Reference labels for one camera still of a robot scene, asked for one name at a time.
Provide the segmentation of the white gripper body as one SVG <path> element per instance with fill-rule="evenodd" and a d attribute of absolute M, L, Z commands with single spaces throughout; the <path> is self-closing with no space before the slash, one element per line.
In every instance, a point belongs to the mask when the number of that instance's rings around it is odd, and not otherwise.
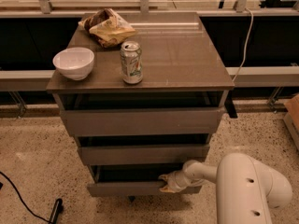
<path fill-rule="evenodd" d="M 167 190 L 181 192 L 191 184 L 191 180 L 182 172 L 174 171 L 167 176 Z"/>

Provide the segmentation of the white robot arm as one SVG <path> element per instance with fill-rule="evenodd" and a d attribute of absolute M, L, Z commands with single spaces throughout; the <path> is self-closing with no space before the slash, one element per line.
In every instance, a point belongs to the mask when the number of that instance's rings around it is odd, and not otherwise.
<path fill-rule="evenodd" d="M 186 161 L 182 168 L 160 178 L 162 192 L 178 193 L 209 181 L 216 185 L 218 224 L 272 224 L 270 210 L 292 200 L 285 175 L 249 155 L 231 153 L 218 165 Z"/>

